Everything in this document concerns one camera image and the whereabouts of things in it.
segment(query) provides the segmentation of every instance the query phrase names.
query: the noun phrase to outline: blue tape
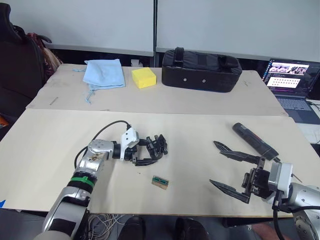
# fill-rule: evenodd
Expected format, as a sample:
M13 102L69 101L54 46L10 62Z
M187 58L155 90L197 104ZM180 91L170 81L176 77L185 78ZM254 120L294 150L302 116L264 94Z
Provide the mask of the blue tape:
M0 208L2 208L2 207L4 206L5 201L6 201L6 200L0 201Z

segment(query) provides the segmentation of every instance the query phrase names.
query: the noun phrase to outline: chair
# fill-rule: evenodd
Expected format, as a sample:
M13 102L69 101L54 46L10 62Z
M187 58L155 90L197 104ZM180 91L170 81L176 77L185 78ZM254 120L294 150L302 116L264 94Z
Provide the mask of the chair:
M41 50L11 24L10 12L0 3L0 114L19 117L47 79Z

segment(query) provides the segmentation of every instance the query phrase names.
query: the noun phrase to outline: black cable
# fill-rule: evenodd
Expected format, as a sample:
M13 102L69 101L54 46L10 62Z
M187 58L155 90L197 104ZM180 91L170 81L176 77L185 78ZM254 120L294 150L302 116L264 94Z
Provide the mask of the black cable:
M294 214L303 210L320 210L320 206L301 206L291 210L291 212Z
M311 101L306 101L306 102L311 106L315 106L320 111L320 107L318 107L318 106L320 106L320 104L315 104L315 103L313 103Z
M78 154L75 156L75 159L74 159L74 168L76 169L77 168L77 160L78 160L78 157L80 156L80 154L87 149L88 146L85 146L84 148L82 148L80 150L80 152L78 152Z
M279 227L279 222L278 222L278 210L273 209L273 224L274 224L274 230L280 240L285 240L284 236L282 235Z
M95 140L99 136L99 134L102 133L103 130L105 130L106 128L110 127L111 125L117 124L117 123L125 123L127 130L130 128L130 124L124 120L113 121L113 122L109 123L107 126L105 126L104 128L102 128L100 131L98 131L98 133L92 138L92 140Z
M102 133L106 128L110 127L110 126L113 125L113 124L117 124L117 123L125 123L127 130L128 130L129 128L131 128L131 125L130 125L127 121L124 121L124 120L113 121L113 122L109 123L107 126L103 127L100 131L98 131L97 134L92 138L92 141L95 140L95 139L99 136L99 134ZM74 168L77 167L78 157L80 156L80 154L81 154L84 150L85 150L85 152L84 152L83 156L86 155L86 153L87 153L87 151L88 151L88 146L82 148L82 149L78 152L78 154L75 156L75 159L74 159Z

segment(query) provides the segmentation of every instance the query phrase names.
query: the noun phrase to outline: wooden table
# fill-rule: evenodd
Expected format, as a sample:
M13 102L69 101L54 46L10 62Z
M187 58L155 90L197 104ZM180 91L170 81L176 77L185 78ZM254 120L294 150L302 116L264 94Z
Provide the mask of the wooden table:
M115 120L128 121L141 138L163 134L168 155L143 167L106 162L93 191L93 213L272 216L271 205L259 197L252 195L245 204L209 182L242 191L244 174L254 167L226 158L212 143L221 141L235 151L258 155L232 130L237 122L274 147L283 162L293 163L304 185L319 184L319 157L289 117L27 109L0 142L3 207L48 211L72 176L75 155ZM99 138L119 141L124 131L125 125L118 123ZM146 151L139 156L147 157ZM151 184L153 175L169 180L167 190Z
M157 84L138 89L131 71L122 67L126 87L98 90L85 101L89 88L83 82L85 65L63 64L27 106L60 109L160 114L215 114L288 116L256 71L245 70L231 92L220 93L165 86L161 68L151 68Z

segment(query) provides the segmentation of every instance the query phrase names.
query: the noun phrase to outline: small object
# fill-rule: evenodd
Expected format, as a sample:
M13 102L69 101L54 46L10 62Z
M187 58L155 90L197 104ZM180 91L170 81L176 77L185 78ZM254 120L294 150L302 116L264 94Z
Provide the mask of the small object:
M159 176L153 176L152 184L166 190L168 187L169 181Z
M49 104L50 106L58 99L59 97L57 96L53 101Z
M156 78L156 75L151 71L149 67L144 67L132 71L132 79L139 89L156 85Z
M9 123L2 116L0 116L0 129L2 129L8 125L9 125Z

